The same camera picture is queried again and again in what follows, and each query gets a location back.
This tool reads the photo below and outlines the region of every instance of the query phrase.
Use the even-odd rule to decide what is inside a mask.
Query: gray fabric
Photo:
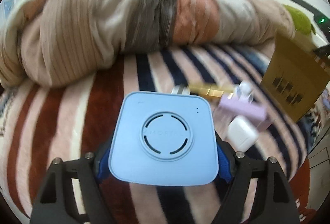
[[[125,53],[148,53],[172,42],[177,0],[138,0],[128,27]]]

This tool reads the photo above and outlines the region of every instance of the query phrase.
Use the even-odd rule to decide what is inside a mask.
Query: dark red stripe
[[[8,163],[7,163],[7,180],[8,180],[8,188],[9,188],[9,194],[12,198],[14,204],[17,206],[17,208],[26,215],[24,212],[24,209],[22,207],[22,204],[19,200],[18,191],[16,188],[16,162],[19,152],[19,142],[20,137],[23,129],[23,125],[26,119],[26,116],[29,112],[30,105],[34,99],[34,96],[37,94],[37,91],[39,89],[38,85],[33,85],[33,87],[30,90],[30,93],[25,99],[25,102],[22,106],[22,109],[19,113],[19,117],[16,122],[14,134],[13,134],[13,141],[9,150],[8,155]]]
[[[64,90],[65,88],[49,91],[36,123],[29,171],[29,193],[31,201],[36,197],[48,168],[48,152],[56,133],[58,111]]]
[[[124,98],[123,74],[123,57],[118,57],[111,69],[96,74],[85,116],[82,155],[95,151],[112,134]],[[100,188],[118,224],[139,224],[128,183],[111,176]]]

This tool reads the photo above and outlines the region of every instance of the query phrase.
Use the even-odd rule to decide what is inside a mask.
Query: circular vent
[[[153,114],[142,127],[143,147],[149,154],[162,160],[184,156],[189,151],[192,140],[187,122],[171,112]]]

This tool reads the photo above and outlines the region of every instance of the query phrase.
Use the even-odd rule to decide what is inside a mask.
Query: blue plastic lid
[[[127,95],[108,166],[116,178],[127,182],[158,186],[210,183],[219,167],[208,102],[194,95]]]

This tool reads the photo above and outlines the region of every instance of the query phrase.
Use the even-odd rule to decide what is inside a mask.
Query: bed
[[[278,0],[313,15],[290,0]],[[305,0],[330,17],[327,0]],[[315,25],[317,45],[327,43]],[[259,87],[274,50],[272,41],[251,48],[244,44],[171,48],[152,54],[126,55],[106,71],[66,88],[46,89],[25,80],[6,90],[0,100],[2,150],[0,151],[1,193],[21,223],[28,223],[42,176],[55,157],[77,159],[97,150],[115,127],[123,98],[132,91],[169,93],[173,86],[189,82],[218,85],[251,83],[255,101],[267,106],[273,124],[260,134],[246,154],[256,159],[275,156],[281,164],[296,198],[302,223],[315,214],[306,209],[309,192],[309,164],[306,156],[322,128],[327,112],[322,101],[297,124],[283,114]],[[322,116],[315,129],[311,123]],[[221,133],[223,127],[217,125]],[[79,182],[74,181],[80,213],[84,206]],[[242,221],[249,219],[256,182],[251,181]],[[156,187],[118,181],[104,181],[101,191],[115,219],[120,223],[211,223],[228,185],[216,178],[197,187]]]

